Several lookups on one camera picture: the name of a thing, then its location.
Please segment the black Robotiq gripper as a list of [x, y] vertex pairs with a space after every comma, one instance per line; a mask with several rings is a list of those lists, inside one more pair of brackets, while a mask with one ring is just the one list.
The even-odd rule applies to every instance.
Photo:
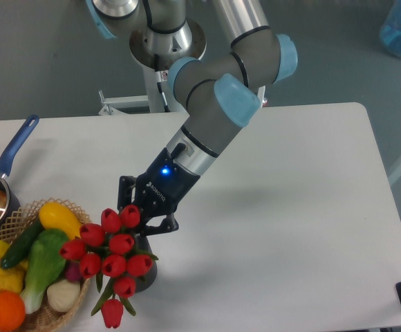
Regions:
[[[176, 147], [173, 151], [164, 148], [145, 173], [137, 178], [119, 178], [118, 212], [128, 205], [136, 205], [142, 210], [137, 230], [141, 237], [179, 230], [174, 212], [180, 201], [200, 179], [199, 175], [188, 172], [176, 163], [176, 158], [182, 152], [181, 147]], [[151, 225], [150, 222], [157, 216], [162, 216], [162, 221], [159, 225]]]

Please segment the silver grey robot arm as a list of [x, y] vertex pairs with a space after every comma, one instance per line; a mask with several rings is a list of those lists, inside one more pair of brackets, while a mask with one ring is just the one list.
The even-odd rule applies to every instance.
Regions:
[[203, 62], [203, 31], [184, 1], [87, 1], [100, 33], [128, 36], [131, 54], [152, 70], [151, 91], [173, 99], [188, 118], [145, 173], [125, 177], [118, 194], [121, 217], [136, 233], [178, 229], [178, 204], [236, 135], [262, 100], [257, 92], [291, 76], [297, 49], [275, 35], [258, 1], [215, 1], [230, 53]]

